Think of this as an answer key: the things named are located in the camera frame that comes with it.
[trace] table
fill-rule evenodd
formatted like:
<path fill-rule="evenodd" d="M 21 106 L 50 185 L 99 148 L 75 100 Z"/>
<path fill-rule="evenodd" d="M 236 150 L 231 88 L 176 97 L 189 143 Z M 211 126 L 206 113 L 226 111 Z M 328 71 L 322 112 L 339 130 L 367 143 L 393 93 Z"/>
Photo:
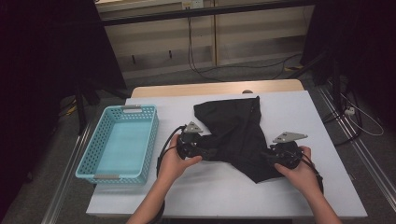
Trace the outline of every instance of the table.
<path fill-rule="evenodd" d="M 240 94 L 246 89 L 254 93 Z M 170 132 L 181 125 L 180 122 L 193 120 L 201 126 L 201 123 L 194 119 L 192 105 L 205 101 L 249 98 L 257 95 L 261 97 L 261 126 L 267 143 L 271 143 L 271 139 L 285 131 L 308 134 L 308 138 L 298 140 L 297 143 L 313 148 L 312 159 L 324 177 L 325 196 L 334 211 L 343 218 L 366 217 L 359 196 L 324 129 L 312 100 L 308 92 L 303 91 L 298 80 L 136 89 L 133 98 L 128 99 L 126 104 L 155 104 L 160 119 L 148 183 L 145 186 L 98 185 L 87 213 L 99 217 L 129 216 L 136 209 L 155 180 L 155 161 Z M 204 134 L 207 134 L 205 126 L 203 129 Z M 276 178 L 255 184 L 225 162 L 201 161 L 188 169 L 176 181 L 165 200 L 164 217 L 312 217 L 304 197 L 287 179 Z"/>

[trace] basket handle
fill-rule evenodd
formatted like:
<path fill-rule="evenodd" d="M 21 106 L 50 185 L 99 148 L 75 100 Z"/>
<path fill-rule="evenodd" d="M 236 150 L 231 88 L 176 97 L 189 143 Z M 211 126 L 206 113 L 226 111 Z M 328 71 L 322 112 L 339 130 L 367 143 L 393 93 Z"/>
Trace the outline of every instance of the basket handle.
<path fill-rule="evenodd" d="M 120 107 L 124 113 L 141 113 L 142 105 L 122 105 Z"/>
<path fill-rule="evenodd" d="M 93 179 L 120 179 L 119 175 L 94 175 Z"/>

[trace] white table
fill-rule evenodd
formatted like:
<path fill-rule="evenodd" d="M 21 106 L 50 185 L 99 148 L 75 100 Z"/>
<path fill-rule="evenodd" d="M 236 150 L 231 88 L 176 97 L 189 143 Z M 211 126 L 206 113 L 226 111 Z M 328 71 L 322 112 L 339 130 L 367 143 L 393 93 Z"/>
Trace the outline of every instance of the white table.
<path fill-rule="evenodd" d="M 261 97 L 261 126 L 267 144 L 279 134 L 305 133 L 299 145 L 312 148 L 312 159 L 324 178 L 325 196 L 339 217 L 367 217 L 332 141 L 307 91 L 132 98 L 127 105 L 154 104 L 160 126 L 145 186 L 98 185 L 87 213 L 100 217 L 129 216 L 155 180 L 157 157 L 169 134 L 196 122 L 192 107 L 207 101 Z M 202 161 L 177 180 L 166 197 L 164 217 L 282 218 L 312 217 L 304 197 L 284 177 L 255 184 L 224 162 Z"/>

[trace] cabinet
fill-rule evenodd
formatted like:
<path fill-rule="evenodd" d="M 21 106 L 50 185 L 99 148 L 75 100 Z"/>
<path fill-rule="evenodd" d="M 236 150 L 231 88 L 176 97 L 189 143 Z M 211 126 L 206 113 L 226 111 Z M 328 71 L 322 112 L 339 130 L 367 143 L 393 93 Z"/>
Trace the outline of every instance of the cabinet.
<path fill-rule="evenodd" d="M 229 7 L 268 0 L 205 0 L 204 7 Z M 96 3 L 103 19 L 178 11 L 182 1 Z M 288 7 L 191 18 L 196 67 L 287 57 L 301 52 L 314 7 Z M 190 69 L 188 19 L 107 26 L 125 79 Z"/>

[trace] power outlet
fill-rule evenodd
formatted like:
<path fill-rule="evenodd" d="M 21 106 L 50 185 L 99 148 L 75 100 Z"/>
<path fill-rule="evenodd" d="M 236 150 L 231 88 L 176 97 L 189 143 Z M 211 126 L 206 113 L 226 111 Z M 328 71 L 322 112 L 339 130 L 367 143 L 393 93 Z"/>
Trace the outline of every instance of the power outlet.
<path fill-rule="evenodd" d="M 181 9 L 183 10 L 192 9 L 192 1 L 182 1 Z"/>
<path fill-rule="evenodd" d="M 345 114 L 346 114 L 346 115 L 354 115 L 354 114 L 355 114 L 355 108 L 352 107 L 352 106 L 348 107 L 348 108 L 346 109 Z"/>
<path fill-rule="evenodd" d="M 194 8 L 202 8 L 204 7 L 204 0 L 201 1 L 182 1 L 181 9 L 194 9 Z"/>
<path fill-rule="evenodd" d="M 192 8 L 203 8 L 204 7 L 204 0 L 201 1 L 191 1 Z"/>

